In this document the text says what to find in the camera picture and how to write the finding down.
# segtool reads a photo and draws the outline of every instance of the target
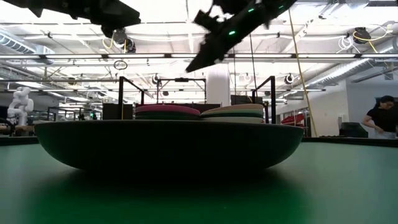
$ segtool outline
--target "white robot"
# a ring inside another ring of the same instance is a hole
[[[18,125],[26,125],[27,114],[28,112],[32,112],[34,107],[33,100],[29,99],[29,93],[29,87],[18,87],[17,91],[14,92],[14,99],[7,110],[8,120],[12,124],[16,124],[18,118]]]

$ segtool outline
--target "table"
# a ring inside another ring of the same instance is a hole
[[[397,174],[397,148],[303,142],[261,178],[127,183],[3,146],[0,223],[398,223]]]

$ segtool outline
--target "dark green bowl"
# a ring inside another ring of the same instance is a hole
[[[303,129],[208,121],[68,121],[35,126],[56,160],[84,170],[263,170],[288,158]]]

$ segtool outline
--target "ceiling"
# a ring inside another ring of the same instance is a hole
[[[137,47],[137,53],[190,53],[199,51],[200,42],[206,31],[192,23],[198,10],[207,11],[211,0],[122,0],[141,13],[142,24],[127,27],[126,33],[132,38]],[[364,7],[362,4],[354,6],[340,4],[331,13],[324,14],[320,19],[322,9],[327,7],[327,1],[299,1],[292,10],[294,35],[297,38],[299,53],[344,54],[370,50],[368,44],[351,44],[343,42],[347,33],[352,34],[355,27],[366,27],[373,38],[379,38],[374,45],[386,41],[398,32],[397,7]],[[221,14],[215,7],[212,15]],[[70,16],[45,10],[41,18],[37,18],[28,9],[21,9],[0,1],[0,31],[15,35],[17,38],[31,44],[43,45],[53,50],[55,54],[120,54],[122,49],[115,45],[109,47],[111,41],[104,37],[99,26],[92,25],[86,19],[73,20]],[[250,37],[246,37],[233,49],[235,53],[294,53],[292,30],[289,22],[289,13],[285,12],[273,20],[269,29],[259,27]],[[9,49],[0,48],[0,54],[17,54]],[[8,61],[20,65],[19,61]],[[127,60],[128,68],[119,71],[113,64],[98,60],[56,60],[54,66],[47,67],[47,73],[53,73],[51,78],[84,78],[104,79],[114,78],[116,74],[124,75],[134,80],[139,87],[153,89],[152,77],[157,74],[162,78],[203,78],[204,71],[184,73],[189,61],[175,58],[152,58]],[[26,69],[44,76],[44,64],[33,61],[25,62]],[[253,63],[237,61],[229,63],[232,84],[236,79],[239,89],[253,89]],[[313,78],[317,74],[329,69],[335,63],[301,63],[305,79]],[[277,87],[287,88],[283,77],[286,74],[299,74],[295,62],[259,62],[254,63],[256,83],[263,82],[270,75],[277,76]],[[101,83],[99,88],[118,88],[117,83]],[[87,88],[87,86],[62,84],[63,88]],[[196,88],[193,92],[176,92],[170,94],[171,99],[202,98],[204,93],[199,91],[196,83],[169,83],[168,88]],[[127,100],[139,101],[138,93],[128,93]]]

